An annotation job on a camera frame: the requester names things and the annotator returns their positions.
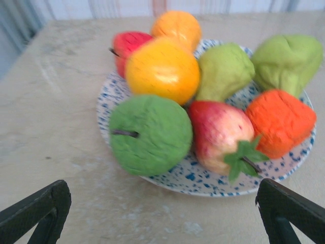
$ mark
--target green pear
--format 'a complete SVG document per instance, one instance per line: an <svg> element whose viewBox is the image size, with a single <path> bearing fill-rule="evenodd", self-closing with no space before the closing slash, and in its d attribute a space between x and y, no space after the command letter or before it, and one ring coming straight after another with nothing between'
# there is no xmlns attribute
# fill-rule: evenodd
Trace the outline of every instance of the green pear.
<svg viewBox="0 0 325 244"><path fill-rule="evenodd" d="M323 47L316 38L275 35L266 39L251 58L254 81L264 90L278 88L298 98L322 60Z"/></svg>
<svg viewBox="0 0 325 244"><path fill-rule="evenodd" d="M248 55L235 43L209 48L199 58L201 83L196 100L223 102L255 75Z"/></svg>

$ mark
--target marble table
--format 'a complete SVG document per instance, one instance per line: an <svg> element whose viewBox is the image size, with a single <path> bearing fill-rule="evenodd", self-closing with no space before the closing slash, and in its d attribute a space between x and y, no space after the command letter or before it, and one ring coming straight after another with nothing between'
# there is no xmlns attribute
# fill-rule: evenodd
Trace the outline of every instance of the marble table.
<svg viewBox="0 0 325 244"><path fill-rule="evenodd" d="M255 49L270 35L303 33L325 47L325 12L198 17L203 37ZM150 17L56 21L0 82L0 209L57 179L72 206L58 243L268 243L256 194L201 198L130 176L96 122L96 99L114 70L113 35L147 32ZM306 91L318 114L314 148L282 184L325 206L325 69ZM312 243L298 232L302 243ZM18 243L26 243L30 232Z"/></svg>

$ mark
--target plate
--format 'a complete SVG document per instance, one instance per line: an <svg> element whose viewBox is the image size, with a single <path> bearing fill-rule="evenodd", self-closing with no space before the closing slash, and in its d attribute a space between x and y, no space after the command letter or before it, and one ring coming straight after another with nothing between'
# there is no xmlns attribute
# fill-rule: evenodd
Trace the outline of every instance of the plate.
<svg viewBox="0 0 325 244"><path fill-rule="evenodd" d="M222 45L222 42L218 40L203 39L194 52L194 55L198 58L205 50L215 45ZM248 56L252 55L250 49L246 47L241 48ZM260 88L251 81L248 86L238 91L227 99L226 102L235 107L245 109L260 93ZM101 134L108 146L110 145L108 124L111 112L115 106L131 95L124 79L115 72L109 74L101 89L96 105L97 122ZM312 104L306 92L303 92L300 100L312 108ZM308 139L293 148L293 150L280 159L259 163L258 165L263 171L261 176L279 182L294 173L304 163L310 153L314 143L315 133L316 127L313 129ZM261 179L242 173L238 180L230 186L227 176L221 176L206 170L198 163L191 152L177 166L170 169L168 172L142 178L171 191L204 197L229 197L253 193L258 190L258 186L261 182Z"/></svg>

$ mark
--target green apple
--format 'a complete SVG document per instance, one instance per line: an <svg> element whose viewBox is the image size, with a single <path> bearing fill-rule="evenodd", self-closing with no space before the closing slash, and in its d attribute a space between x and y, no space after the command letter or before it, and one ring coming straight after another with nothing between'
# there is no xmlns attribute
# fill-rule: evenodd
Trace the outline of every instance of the green apple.
<svg viewBox="0 0 325 244"><path fill-rule="evenodd" d="M165 173L188 153L192 125L176 102L156 95L138 95L119 104L109 122L112 152L134 175Z"/></svg>

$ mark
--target orange fruit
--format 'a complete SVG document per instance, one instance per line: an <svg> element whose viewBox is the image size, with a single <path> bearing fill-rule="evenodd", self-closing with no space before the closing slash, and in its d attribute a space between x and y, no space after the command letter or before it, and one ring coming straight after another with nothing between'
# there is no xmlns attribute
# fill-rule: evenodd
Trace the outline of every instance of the orange fruit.
<svg viewBox="0 0 325 244"><path fill-rule="evenodd" d="M184 105L198 89L199 64L177 41L159 37L132 53L126 81L133 94L154 94Z"/></svg>
<svg viewBox="0 0 325 244"><path fill-rule="evenodd" d="M183 11L167 11L160 15L151 28L153 37L168 36L194 52L200 42L202 32L197 19Z"/></svg>

